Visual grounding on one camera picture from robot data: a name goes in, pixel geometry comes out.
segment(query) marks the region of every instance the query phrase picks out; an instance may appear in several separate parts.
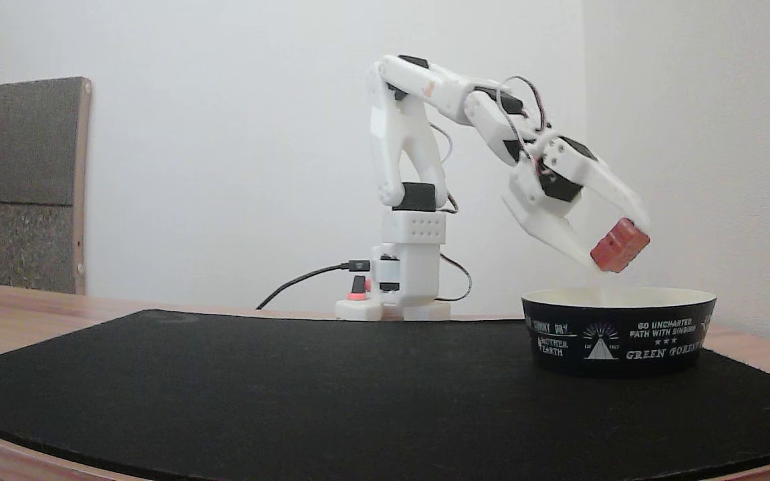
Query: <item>black mat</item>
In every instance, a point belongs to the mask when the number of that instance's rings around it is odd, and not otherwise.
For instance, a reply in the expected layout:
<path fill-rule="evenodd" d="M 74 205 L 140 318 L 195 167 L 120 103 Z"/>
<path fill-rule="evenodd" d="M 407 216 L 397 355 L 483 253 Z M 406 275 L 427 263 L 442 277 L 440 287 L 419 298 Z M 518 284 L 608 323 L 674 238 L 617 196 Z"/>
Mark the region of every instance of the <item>black mat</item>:
<path fill-rule="evenodd" d="M 156 479 L 700 479 L 770 463 L 770 375 L 566 377 L 522 321 L 143 311 L 0 355 L 0 438 Z"/>

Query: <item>red object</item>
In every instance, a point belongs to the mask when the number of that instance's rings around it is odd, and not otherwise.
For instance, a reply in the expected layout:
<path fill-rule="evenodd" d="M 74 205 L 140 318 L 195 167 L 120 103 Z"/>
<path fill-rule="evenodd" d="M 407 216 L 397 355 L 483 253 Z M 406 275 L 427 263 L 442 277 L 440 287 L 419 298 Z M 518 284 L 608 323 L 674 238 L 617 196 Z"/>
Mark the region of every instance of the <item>red object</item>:
<path fill-rule="evenodd" d="M 623 217 L 590 251 L 599 269 L 608 272 L 623 271 L 632 259 L 650 243 L 650 237 L 635 226 L 632 219 Z"/>

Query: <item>gray panel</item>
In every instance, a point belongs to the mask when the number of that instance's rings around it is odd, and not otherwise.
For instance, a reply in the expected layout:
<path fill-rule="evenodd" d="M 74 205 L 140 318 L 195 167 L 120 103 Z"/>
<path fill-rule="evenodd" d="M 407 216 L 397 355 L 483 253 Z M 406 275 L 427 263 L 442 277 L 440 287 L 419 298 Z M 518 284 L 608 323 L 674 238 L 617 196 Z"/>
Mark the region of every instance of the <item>gray panel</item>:
<path fill-rule="evenodd" d="M 0 204 L 0 284 L 75 293 L 73 207 Z"/>
<path fill-rule="evenodd" d="M 83 82 L 0 85 L 0 202 L 74 203 Z"/>

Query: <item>bowl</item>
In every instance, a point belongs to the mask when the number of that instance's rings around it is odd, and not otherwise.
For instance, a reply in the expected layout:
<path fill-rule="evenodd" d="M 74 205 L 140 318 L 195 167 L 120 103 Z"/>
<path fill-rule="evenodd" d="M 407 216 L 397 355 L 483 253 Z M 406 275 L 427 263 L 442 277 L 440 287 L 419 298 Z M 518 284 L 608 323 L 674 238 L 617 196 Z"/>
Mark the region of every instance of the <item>bowl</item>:
<path fill-rule="evenodd" d="M 590 377 L 696 365 L 717 298 L 669 287 L 583 287 L 522 296 L 534 362 Z"/>

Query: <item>cable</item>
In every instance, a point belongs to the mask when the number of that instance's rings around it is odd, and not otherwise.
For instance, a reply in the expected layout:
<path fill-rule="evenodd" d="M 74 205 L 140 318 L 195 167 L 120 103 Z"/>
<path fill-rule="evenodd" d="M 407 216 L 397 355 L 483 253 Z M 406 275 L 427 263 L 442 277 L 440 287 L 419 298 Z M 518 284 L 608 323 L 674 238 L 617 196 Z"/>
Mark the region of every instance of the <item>cable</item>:
<path fill-rule="evenodd" d="M 458 262 L 456 262 L 453 259 L 450 259 L 448 256 L 443 255 L 443 253 L 439 253 L 439 256 L 441 256 L 442 259 L 447 262 L 447 264 L 452 265 L 455 268 L 458 268 L 460 271 L 462 271 L 462 274 L 465 274 L 465 277 L 468 277 L 468 289 L 465 290 L 464 295 L 461 295 L 459 297 L 455 298 L 446 298 L 446 297 L 437 297 L 436 301 L 445 301 L 445 302 L 456 302 L 456 301 L 462 301 L 462 299 L 465 299 L 470 295 L 471 293 L 471 287 L 473 286 L 473 281 L 471 280 L 471 274 L 468 274 L 468 270 L 464 268 L 462 265 L 460 265 Z"/>
<path fill-rule="evenodd" d="M 453 195 L 450 194 L 450 192 L 447 192 L 447 201 L 450 202 L 450 204 L 453 206 L 453 209 L 449 209 L 447 207 L 442 207 L 438 211 L 446 213 L 446 214 L 456 214 L 456 213 L 458 213 L 459 212 L 459 205 L 456 203 L 456 198 L 453 197 Z"/>
<path fill-rule="evenodd" d="M 293 286 L 293 284 L 301 283 L 302 281 L 308 280 L 309 278 L 312 278 L 314 276 L 319 276 L 320 274 L 324 274 L 325 272 L 330 271 L 342 271 L 348 269 L 347 264 L 336 264 L 336 265 L 330 265 L 329 267 L 324 267 L 322 269 L 317 269 L 316 271 L 308 272 L 308 274 L 305 274 L 303 276 L 296 277 L 292 281 L 288 281 L 288 283 L 281 284 L 278 289 L 276 289 L 274 292 L 270 293 L 270 295 L 263 300 L 263 302 L 260 303 L 257 307 L 255 307 L 256 310 L 261 310 L 262 308 L 266 307 L 266 304 L 269 304 L 272 299 L 275 298 L 276 295 L 281 293 L 284 289 L 287 289 L 290 286 Z"/>
<path fill-rule="evenodd" d="M 450 134 L 447 134 L 445 130 L 433 122 L 430 122 L 430 127 L 436 129 L 439 134 L 444 135 L 444 138 L 447 139 L 447 153 L 444 154 L 443 158 L 441 158 L 441 164 L 444 165 L 444 162 L 450 158 L 450 154 L 453 153 L 453 138 L 450 136 Z M 450 204 L 453 206 L 453 209 L 449 209 L 447 207 L 443 207 L 439 209 L 439 212 L 445 212 L 447 214 L 455 214 L 459 212 L 459 206 L 456 204 L 456 198 L 453 197 L 450 192 L 447 192 L 447 200 L 450 202 Z"/>
<path fill-rule="evenodd" d="M 505 78 L 503 82 L 499 83 L 498 86 L 495 88 L 495 101 L 498 103 L 498 110 L 501 111 L 502 115 L 504 115 L 504 118 L 507 119 L 507 123 L 510 125 L 511 130 L 516 135 L 516 139 L 519 140 L 519 146 L 522 149 L 522 152 L 525 153 L 527 158 L 531 159 L 532 162 L 534 162 L 534 169 L 537 171 L 537 176 L 541 176 L 542 174 L 548 174 L 548 176 L 551 176 L 550 180 L 551 182 L 554 182 L 554 180 L 557 180 L 557 176 L 554 176 L 553 171 L 550 171 L 546 168 L 546 170 L 541 171 L 540 170 L 540 164 L 539 160 L 536 156 L 532 156 L 531 152 L 528 150 L 528 146 L 525 143 L 525 139 L 522 138 L 522 134 L 519 132 L 519 129 L 516 128 L 516 124 L 513 123 L 513 119 L 510 118 L 510 115 L 507 113 L 507 110 L 504 110 L 504 104 L 501 103 L 501 89 L 504 88 L 504 85 L 507 85 L 507 82 L 509 82 L 512 79 L 519 79 L 522 80 L 522 82 L 525 82 L 531 88 L 531 91 L 534 92 L 534 100 L 537 101 L 537 109 L 540 112 L 540 128 L 534 129 L 537 133 L 541 133 L 545 130 L 546 127 L 551 127 L 551 125 L 546 123 L 545 118 L 545 108 L 543 107 L 543 100 L 540 98 L 540 92 L 537 90 L 537 86 L 531 82 L 531 80 L 525 79 L 525 77 L 521 75 L 510 75 L 509 77 Z"/>
<path fill-rule="evenodd" d="M 309 278 L 312 278 L 314 276 L 319 276 L 320 274 L 324 274 L 325 272 L 331 272 L 331 271 L 369 272 L 370 261 L 369 260 L 351 260 L 349 262 L 344 262 L 343 264 L 330 265 L 329 267 L 317 269 L 316 271 L 308 272 L 308 274 L 305 274 L 303 276 L 296 277 L 294 280 L 281 284 L 281 286 L 278 287 L 278 289 L 270 293 L 270 295 L 266 299 L 264 299 L 263 302 L 260 303 L 260 305 L 255 307 L 255 309 L 259 311 L 262 308 L 266 307 L 266 304 L 269 304 L 269 302 L 272 301 L 272 299 L 274 299 L 275 296 L 281 293 L 284 289 L 287 289 L 288 287 L 293 286 L 294 284 L 301 283 L 302 281 L 306 281 Z"/>
<path fill-rule="evenodd" d="M 447 153 L 441 158 L 441 164 L 444 164 L 444 162 L 450 158 L 450 154 L 453 153 L 453 138 L 450 134 L 447 134 L 443 128 L 437 126 L 433 122 L 430 122 L 430 127 L 436 129 L 439 134 L 444 135 L 444 138 L 447 139 Z"/>

